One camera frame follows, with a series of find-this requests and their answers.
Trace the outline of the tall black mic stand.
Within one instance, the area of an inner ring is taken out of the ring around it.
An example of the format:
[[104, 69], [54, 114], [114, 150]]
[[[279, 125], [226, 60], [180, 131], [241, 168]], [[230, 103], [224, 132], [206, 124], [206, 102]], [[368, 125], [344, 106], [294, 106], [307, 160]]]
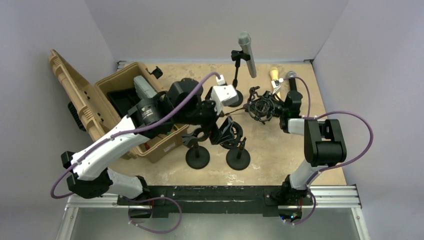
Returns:
[[247, 53], [244, 53], [243, 50], [231, 51], [231, 60], [234, 62], [234, 66], [235, 66], [235, 73], [234, 73], [234, 78], [232, 81], [232, 86], [234, 87], [238, 97], [238, 100], [235, 103], [230, 105], [230, 107], [232, 108], [236, 108], [243, 103], [243, 100], [244, 100], [243, 94], [239, 90], [237, 90], [238, 73], [239, 73], [239, 68], [241, 66], [241, 60], [249, 61], [250, 59], [251, 59], [251, 56]]

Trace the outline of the tan plastic toolbox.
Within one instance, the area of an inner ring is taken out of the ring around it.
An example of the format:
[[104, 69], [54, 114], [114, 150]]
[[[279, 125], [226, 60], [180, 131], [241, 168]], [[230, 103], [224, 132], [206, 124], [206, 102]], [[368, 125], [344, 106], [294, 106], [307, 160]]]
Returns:
[[[87, 131], [93, 141], [99, 140], [121, 121], [121, 116], [107, 96], [109, 92], [134, 88], [136, 76], [143, 76], [157, 92], [165, 90], [165, 84], [150, 75], [142, 62], [128, 64], [92, 85], [56, 50], [51, 50], [48, 60], [70, 99], [69, 107], [75, 121], [80, 124], [81, 129]], [[188, 125], [176, 124], [169, 134], [160, 134], [147, 143], [136, 146], [124, 153], [122, 158], [129, 160], [141, 157], [156, 163], [182, 146], [182, 136], [187, 133], [188, 128]]]

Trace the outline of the black tripod shock-mount stand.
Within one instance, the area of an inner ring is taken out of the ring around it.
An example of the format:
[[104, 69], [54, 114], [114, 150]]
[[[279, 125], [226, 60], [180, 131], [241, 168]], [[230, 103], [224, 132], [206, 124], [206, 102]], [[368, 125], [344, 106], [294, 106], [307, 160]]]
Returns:
[[280, 117], [283, 113], [284, 102], [276, 93], [266, 90], [264, 94], [258, 94], [259, 86], [253, 86], [249, 89], [249, 97], [247, 102], [240, 108], [225, 113], [229, 116], [232, 113], [243, 110], [249, 116], [262, 124], [266, 124], [273, 117]]

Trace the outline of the black toolbox tray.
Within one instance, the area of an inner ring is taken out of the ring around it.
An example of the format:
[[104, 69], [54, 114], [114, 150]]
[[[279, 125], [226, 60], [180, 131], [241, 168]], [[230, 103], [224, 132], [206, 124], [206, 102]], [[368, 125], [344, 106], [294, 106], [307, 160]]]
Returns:
[[121, 118], [141, 100], [134, 87], [110, 91], [106, 95]]

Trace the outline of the cream condenser microphone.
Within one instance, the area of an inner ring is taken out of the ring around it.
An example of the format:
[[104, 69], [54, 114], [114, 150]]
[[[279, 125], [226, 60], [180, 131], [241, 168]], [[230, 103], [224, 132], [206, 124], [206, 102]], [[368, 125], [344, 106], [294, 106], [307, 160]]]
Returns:
[[[272, 80], [279, 79], [279, 70], [276, 67], [272, 67], [269, 71], [269, 75]], [[281, 97], [281, 92], [279, 94], [275, 94], [277, 97]]]

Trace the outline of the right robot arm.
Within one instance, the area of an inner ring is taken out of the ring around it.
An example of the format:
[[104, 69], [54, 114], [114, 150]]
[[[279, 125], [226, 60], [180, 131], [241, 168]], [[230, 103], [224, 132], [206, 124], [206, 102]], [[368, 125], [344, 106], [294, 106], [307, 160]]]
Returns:
[[279, 126], [284, 133], [303, 136], [304, 160], [287, 175], [281, 189], [269, 195], [278, 204], [292, 204], [306, 197], [309, 186], [319, 172], [342, 163], [347, 157], [341, 125], [338, 120], [305, 119], [300, 115], [302, 94], [287, 93], [279, 116]]

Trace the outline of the grey plastic case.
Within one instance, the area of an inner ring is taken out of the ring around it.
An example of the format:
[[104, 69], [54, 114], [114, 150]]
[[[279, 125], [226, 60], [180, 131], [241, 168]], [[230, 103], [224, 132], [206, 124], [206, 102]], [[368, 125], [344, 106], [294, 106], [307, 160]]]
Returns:
[[133, 82], [136, 94], [140, 100], [151, 99], [157, 94], [157, 91], [142, 75], [134, 77]]

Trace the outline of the black shock-mount round stand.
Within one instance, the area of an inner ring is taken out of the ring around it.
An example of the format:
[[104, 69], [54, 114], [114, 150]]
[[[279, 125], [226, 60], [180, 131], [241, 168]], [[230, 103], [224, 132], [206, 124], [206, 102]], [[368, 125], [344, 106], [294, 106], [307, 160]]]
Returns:
[[246, 169], [251, 163], [250, 153], [246, 150], [246, 137], [243, 137], [243, 128], [237, 122], [233, 122], [231, 128], [228, 129], [231, 133], [232, 138], [229, 138], [219, 145], [224, 149], [227, 149], [226, 163], [227, 165], [236, 171]]

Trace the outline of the black aluminium base frame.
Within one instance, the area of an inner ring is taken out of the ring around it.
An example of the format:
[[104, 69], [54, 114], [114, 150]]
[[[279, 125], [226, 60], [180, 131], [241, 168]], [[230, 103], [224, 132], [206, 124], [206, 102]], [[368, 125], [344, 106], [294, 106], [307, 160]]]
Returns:
[[117, 195], [86, 200], [73, 196], [66, 206], [60, 240], [359, 240], [361, 203], [355, 186], [340, 170], [318, 179], [311, 193], [279, 204], [270, 194], [304, 157], [303, 142], [249, 143], [251, 163], [237, 171], [226, 150], [210, 146], [202, 170], [185, 162], [178, 147], [156, 163], [119, 160], [113, 170], [145, 177], [159, 197], [153, 209], [119, 205]]

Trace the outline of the black round-base mic stand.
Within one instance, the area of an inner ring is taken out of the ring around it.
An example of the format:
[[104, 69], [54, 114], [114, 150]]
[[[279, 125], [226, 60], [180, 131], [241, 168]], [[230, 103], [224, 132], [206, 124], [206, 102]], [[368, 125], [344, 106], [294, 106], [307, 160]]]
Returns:
[[209, 151], [199, 145], [199, 142], [205, 141], [208, 136], [208, 133], [204, 133], [201, 127], [182, 135], [182, 143], [188, 148], [185, 154], [186, 163], [195, 170], [205, 168], [210, 162]]

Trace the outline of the black mesh-head microphone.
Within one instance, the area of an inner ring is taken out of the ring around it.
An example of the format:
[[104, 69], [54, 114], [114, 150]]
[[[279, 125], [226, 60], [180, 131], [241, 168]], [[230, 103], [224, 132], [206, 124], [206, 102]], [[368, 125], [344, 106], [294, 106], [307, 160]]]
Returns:
[[297, 74], [294, 71], [289, 71], [286, 74], [290, 91], [298, 91], [297, 90], [297, 84], [296, 84], [296, 76], [297, 76]]

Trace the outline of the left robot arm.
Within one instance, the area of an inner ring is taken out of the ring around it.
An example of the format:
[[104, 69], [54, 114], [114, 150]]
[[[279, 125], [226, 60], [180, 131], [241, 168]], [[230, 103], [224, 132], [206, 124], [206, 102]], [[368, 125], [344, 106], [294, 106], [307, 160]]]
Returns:
[[86, 149], [61, 155], [66, 168], [62, 175], [70, 194], [85, 199], [105, 193], [121, 195], [138, 205], [149, 199], [148, 185], [141, 176], [128, 176], [110, 169], [110, 164], [134, 147], [165, 134], [176, 124], [194, 125], [195, 130], [182, 136], [190, 152], [199, 149], [199, 142], [210, 140], [219, 145], [234, 137], [233, 120], [226, 118], [221, 126], [217, 120], [224, 107], [238, 101], [238, 94], [222, 75], [216, 77], [205, 99], [201, 98], [203, 83], [195, 80], [174, 82], [168, 91], [143, 99], [132, 107], [107, 134]]

